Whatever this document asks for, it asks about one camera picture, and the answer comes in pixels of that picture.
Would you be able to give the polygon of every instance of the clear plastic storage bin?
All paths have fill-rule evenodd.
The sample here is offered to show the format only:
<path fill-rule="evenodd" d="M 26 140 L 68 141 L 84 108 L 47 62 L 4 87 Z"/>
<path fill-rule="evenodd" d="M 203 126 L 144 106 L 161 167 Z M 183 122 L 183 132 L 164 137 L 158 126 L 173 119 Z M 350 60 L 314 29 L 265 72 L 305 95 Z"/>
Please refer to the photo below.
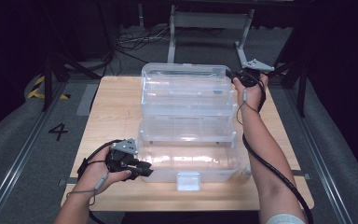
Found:
<path fill-rule="evenodd" d="M 144 181 L 178 182 L 179 189 L 188 182 L 224 182 L 238 171 L 237 105 L 226 71 L 222 65 L 143 68 L 138 159 L 155 170 Z"/>

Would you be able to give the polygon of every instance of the yellow tape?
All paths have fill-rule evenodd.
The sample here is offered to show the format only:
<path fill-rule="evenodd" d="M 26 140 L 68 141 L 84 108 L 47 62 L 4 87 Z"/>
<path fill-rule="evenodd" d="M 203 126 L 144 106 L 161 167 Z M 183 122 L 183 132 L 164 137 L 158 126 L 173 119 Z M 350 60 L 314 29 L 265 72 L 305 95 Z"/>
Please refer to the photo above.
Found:
<path fill-rule="evenodd" d="M 40 77 L 37 79 L 36 83 L 32 87 L 30 93 L 28 94 L 28 98 L 39 98 L 39 99 L 45 99 L 45 94 L 43 93 L 37 93 L 37 90 L 39 89 L 42 82 L 45 80 L 45 76 L 40 75 Z M 61 95 L 60 99 L 63 100 L 69 100 L 71 98 L 70 94 L 63 94 Z"/>

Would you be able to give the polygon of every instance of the sleeve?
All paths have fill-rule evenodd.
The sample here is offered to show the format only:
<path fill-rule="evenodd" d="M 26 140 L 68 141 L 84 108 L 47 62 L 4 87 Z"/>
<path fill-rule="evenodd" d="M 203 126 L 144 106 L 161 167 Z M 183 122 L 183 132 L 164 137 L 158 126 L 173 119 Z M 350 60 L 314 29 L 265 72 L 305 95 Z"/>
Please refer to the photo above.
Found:
<path fill-rule="evenodd" d="M 279 214 L 270 218 L 266 224 L 304 224 L 304 222 L 289 214 Z"/>

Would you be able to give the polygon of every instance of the number 4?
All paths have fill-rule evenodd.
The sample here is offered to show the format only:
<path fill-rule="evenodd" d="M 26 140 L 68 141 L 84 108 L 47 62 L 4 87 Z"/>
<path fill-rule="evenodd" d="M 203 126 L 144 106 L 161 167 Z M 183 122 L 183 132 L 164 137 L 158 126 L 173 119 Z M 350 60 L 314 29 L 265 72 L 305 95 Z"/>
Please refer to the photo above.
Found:
<path fill-rule="evenodd" d="M 60 141 L 61 134 L 68 133 L 68 131 L 64 130 L 64 128 L 65 128 L 65 124 L 61 123 L 61 124 L 57 125 L 56 127 L 54 127 L 53 129 L 51 129 L 48 132 L 49 133 L 57 133 L 58 134 L 57 141 Z"/>

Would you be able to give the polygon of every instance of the wrist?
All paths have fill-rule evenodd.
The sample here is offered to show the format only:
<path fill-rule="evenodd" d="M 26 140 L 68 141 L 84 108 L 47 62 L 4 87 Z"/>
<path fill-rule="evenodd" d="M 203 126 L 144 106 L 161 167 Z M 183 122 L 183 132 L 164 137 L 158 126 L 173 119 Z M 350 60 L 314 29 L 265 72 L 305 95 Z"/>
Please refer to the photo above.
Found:
<path fill-rule="evenodd" d="M 80 192 L 72 191 L 67 195 L 67 201 L 76 203 L 83 203 L 89 205 L 91 198 L 94 197 L 94 192 Z"/>

